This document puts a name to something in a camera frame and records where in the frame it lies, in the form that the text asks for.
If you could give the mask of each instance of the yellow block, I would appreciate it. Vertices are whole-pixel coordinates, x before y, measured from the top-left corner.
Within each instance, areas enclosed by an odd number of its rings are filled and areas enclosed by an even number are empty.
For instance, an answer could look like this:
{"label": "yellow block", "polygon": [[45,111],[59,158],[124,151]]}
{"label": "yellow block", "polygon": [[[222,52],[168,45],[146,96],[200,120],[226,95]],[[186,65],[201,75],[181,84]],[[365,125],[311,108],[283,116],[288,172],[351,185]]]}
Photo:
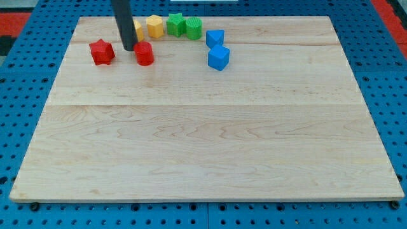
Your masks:
{"label": "yellow block", "polygon": [[146,19],[148,36],[159,38],[164,35],[163,18],[157,15],[151,15]]}
{"label": "yellow block", "polygon": [[144,34],[142,33],[142,27],[139,21],[133,20],[135,32],[137,33],[137,40],[142,41],[144,40]]}

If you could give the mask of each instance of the black rod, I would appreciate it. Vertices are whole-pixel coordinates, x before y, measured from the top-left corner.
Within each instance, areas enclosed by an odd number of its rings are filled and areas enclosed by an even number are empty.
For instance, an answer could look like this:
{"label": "black rod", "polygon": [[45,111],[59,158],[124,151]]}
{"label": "black rod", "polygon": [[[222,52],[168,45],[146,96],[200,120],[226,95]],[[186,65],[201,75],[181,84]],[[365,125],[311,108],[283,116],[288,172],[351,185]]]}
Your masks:
{"label": "black rod", "polygon": [[133,51],[133,46],[137,43],[130,0],[111,0],[114,17],[119,28],[121,42],[127,51]]}

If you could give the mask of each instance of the green star-shaped block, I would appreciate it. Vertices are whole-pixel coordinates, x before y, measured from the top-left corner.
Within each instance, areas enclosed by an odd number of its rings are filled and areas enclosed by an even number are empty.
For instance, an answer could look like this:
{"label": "green star-shaped block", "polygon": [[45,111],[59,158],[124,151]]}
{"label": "green star-shaped block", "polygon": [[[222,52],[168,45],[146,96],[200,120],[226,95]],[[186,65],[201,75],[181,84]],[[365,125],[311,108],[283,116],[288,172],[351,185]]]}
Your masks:
{"label": "green star-shaped block", "polygon": [[185,18],[182,13],[170,13],[167,20],[167,33],[179,38],[186,33]]}

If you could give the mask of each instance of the wooden cutting board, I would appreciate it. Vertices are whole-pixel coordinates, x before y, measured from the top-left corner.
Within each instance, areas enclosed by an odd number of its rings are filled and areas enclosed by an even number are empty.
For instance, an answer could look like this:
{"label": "wooden cutting board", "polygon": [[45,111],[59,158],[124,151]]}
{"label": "wooden cutting board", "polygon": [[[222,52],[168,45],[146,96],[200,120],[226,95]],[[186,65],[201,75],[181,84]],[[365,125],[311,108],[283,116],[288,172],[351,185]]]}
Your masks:
{"label": "wooden cutting board", "polygon": [[[314,202],[404,197],[328,17],[203,17],[136,64],[111,17],[78,22],[18,173],[16,202]],[[113,43],[110,66],[88,44]]]}

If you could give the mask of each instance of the toy block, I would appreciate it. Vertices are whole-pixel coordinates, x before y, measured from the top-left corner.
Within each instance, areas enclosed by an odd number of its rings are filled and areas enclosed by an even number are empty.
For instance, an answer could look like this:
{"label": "toy block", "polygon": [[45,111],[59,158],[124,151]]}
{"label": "toy block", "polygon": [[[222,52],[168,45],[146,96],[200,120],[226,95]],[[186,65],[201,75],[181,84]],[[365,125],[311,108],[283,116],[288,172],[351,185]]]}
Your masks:
{"label": "toy block", "polygon": [[213,48],[215,45],[223,45],[224,30],[206,31],[206,45]]}
{"label": "toy block", "polygon": [[146,19],[148,36],[159,38],[164,35],[163,18],[157,15],[151,15]]}
{"label": "toy block", "polygon": [[174,35],[179,38],[182,34],[186,33],[185,18],[182,13],[170,13],[167,20],[167,34]]}
{"label": "toy block", "polygon": [[202,37],[202,21],[198,17],[190,17],[185,21],[186,36],[191,40]]}
{"label": "toy block", "polygon": [[90,54],[93,57],[93,61],[96,65],[111,63],[114,58],[114,51],[111,43],[105,42],[100,39],[97,42],[90,43]]}
{"label": "toy block", "polygon": [[133,23],[134,23],[135,33],[137,34],[137,40],[143,41],[144,34],[142,33],[142,26],[141,26],[140,22],[137,20],[133,20]]}
{"label": "toy block", "polygon": [[147,41],[141,41],[133,47],[137,63],[141,66],[148,66],[154,62],[153,48]]}
{"label": "toy block", "polygon": [[222,71],[229,64],[230,51],[221,45],[215,45],[208,53],[208,66]]}

